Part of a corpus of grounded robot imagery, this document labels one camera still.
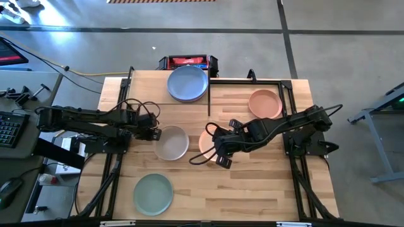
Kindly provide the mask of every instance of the pink plate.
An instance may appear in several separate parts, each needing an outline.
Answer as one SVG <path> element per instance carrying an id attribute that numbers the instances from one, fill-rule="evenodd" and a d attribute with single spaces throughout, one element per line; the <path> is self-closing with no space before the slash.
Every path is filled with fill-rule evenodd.
<path id="1" fill-rule="evenodd" d="M 248 100 L 250 111 L 257 117 L 274 119 L 282 111 L 282 102 L 278 95 L 270 90 L 258 90 Z"/>
<path id="2" fill-rule="evenodd" d="M 208 130 L 210 133 L 215 133 L 216 126 L 211 125 L 208 127 Z M 211 147 L 214 146 L 214 143 L 212 142 L 212 137 L 206 132 L 206 130 L 203 130 L 201 136 L 199 137 L 199 150 L 201 153 L 209 150 Z M 210 156 L 212 156 L 215 153 L 216 149 L 213 148 L 211 151 L 207 152 L 203 156 L 208 159 Z M 217 154 L 210 160 L 210 161 L 216 161 L 217 159 Z"/>

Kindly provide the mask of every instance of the concrete floor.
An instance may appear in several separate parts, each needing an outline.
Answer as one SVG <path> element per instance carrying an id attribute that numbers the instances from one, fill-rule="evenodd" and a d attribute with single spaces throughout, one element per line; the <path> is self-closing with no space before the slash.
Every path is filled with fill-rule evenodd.
<path id="1" fill-rule="evenodd" d="M 78 2 L 49 0 L 40 11 L 31 9 L 31 17 L 27 19 L 31 25 L 59 26 L 281 28 L 275 0 L 126 5 L 106 5 L 104 0 Z M 401 13 L 404 2 L 399 0 L 283 0 L 283 3 L 289 29 L 404 29 Z M 3 19 L 0 23 L 10 25 Z M 129 66 L 155 69 L 158 60 L 165 55 L 205 53 L 219 59 L 221 77 L 244 78 L 248 69 L 253 68 L 260 78 L 290 78 L 285 43 L 279 34 L 6 34 L 43 56 L 88 73 L 125 72 Z M 349 221 L 404 226 L 404 180 L 371 184 L 369 177 L 384 173 L 371 134 L 364 122 L 350 125 L 346 121 L 403 82 L 403 36 L 291 35 L 290 40 L 297 75 L 309 80 L 315 103 L 324 107 L 344 104 L 344 108 L 332 117 L 334 125 L 326 133 L 327 140 L 340 145 L 340 149 L 330 155 L 330 166 L 341 217 Z M 30 63 L 21 67 L 52 71 L 29 58 Z M 101 90 L 99 84 L 74 75 L 70 77 L 83 86 Z M 93 101 L 84 102 L 82 96 Z M 98 98 L 98 94 L 83 91 L 64 80 L 55 104 L 96 108 Z M 398 125 L 382 136 L 389 137 L 388 132 L 402 133 L 402 129 L 402 125 Z M 404 166 L 403 155 L 397 153 L 400 149 L 389 154 L 396 169 Z M 53 198 L 41 195 L 39 204 L 52 206 L 53 212 L 25 216 L 24 221 L 67 216 L 71 188 L 46 190 L 60 195 Z"/>

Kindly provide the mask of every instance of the floor line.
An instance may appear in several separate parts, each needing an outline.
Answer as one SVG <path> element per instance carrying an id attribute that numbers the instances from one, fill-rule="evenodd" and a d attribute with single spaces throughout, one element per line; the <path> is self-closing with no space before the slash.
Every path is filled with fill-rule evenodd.
<path id="1" fill-rule="evenodd" d="M 279 10 L 279 16 L 280 16 L 280 23 L 282 26 L 283 39 L 285 41 L 286 57 L 288 59 L 290 77 L 292 79 L 297 79 L 295 59 L 293 57 L 292 44 L 290 43 L 289 30 L 288 30 L 288 25 L 286 22 L 285 10 L 283 8 L 282 0 L 277 0 L 277 3 L 278 3 L 278 10 Z"/>
<path id="2" fill-rule="evenodd" d="M 404 35 L 399 30 L 289 30 L 291 35 Z"/>
<path id="3" fill-rule="evenodd" d="M 73 26 L 0 26 L 1 31 L 18 32 L 94 32 L 94 33 L 234 33 L 281 34 L 281 29 L 249 28 L 86 28 Z"/>

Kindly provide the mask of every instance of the blue plate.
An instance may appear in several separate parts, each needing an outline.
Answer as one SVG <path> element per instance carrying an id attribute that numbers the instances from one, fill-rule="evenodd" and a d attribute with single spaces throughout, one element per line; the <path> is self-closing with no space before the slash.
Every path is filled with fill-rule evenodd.
<path id="1" fill-rule="evenodd" d="M 171 204 L 174 191 L 167 177 L 152 173 L 144 176 L 133 191 L 136 209 L 147 216 L 163 213 Z"/>
<path id="2" fill-rule="evenodd" d="M 180 101 L 196 101 L 208 88 L 208 75 L 195 66 L 182 66 L 174 70 L 167 80 L 171 96 Z"/>

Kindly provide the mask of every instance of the butcher block tabletop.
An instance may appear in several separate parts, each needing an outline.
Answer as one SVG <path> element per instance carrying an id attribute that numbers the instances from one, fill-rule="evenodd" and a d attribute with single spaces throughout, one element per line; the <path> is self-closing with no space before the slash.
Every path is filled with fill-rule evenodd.
<path id="1" fill-rule="evenodd" d="M 281 135 L 267 146 L 251 153 L 235 153 L 231 169 L 210 161 L 205 165 L 190 165 L 188 160 L 200 154 L 199 136 L 208 122 L 229 128 L 229 120 L 243 123 L 255 119 L 247 102 L 259 89 L 278 93 L 273 85 L 211 84 L 211 115 L 208 116 L 208 95 L 192 103 L 173 99 L 167 91 L 171 71 L 134 71 L 128 98 L 152 101 L 161 108 L 159 128 L 169 125 L 183 128 L 189 136 L 187 153 L 176 161 L 164 161 L 153 152 L 154 142 L 132 140 L 123 157 L 117 188 L 113 219 L 210 220 L 210 221 L 298 221 L 297 206 L 290 162 L 283 150 Z M 106 78 L 98 108 L 108 111 L 117 103 L 122 78 Z M 297 111 L 313 105 L 309 82 L 293 79 L 292 86 Z M 288 113 L 289 101 L 285 93 Z M 158 109 L 146 105 L 157 114 Z M 83 170 L 77 205 L 79 211 L 90 202 L 100 187 L 105 154 L 95 155 Z M 307 165 L 313 191 L 331 214 L 338 216 L 333 186 L 326 162 L 308 156 Z M 165 175 L 174 188 L 169 208 L 157 216 L 145 216 L 133 204 L 133 189 L 141 177 L 149 173 Z M 105 194 L 104 212 L 109 200 Z M 302 190 L 304 208 L 309 215 L 307 197 Z"/>

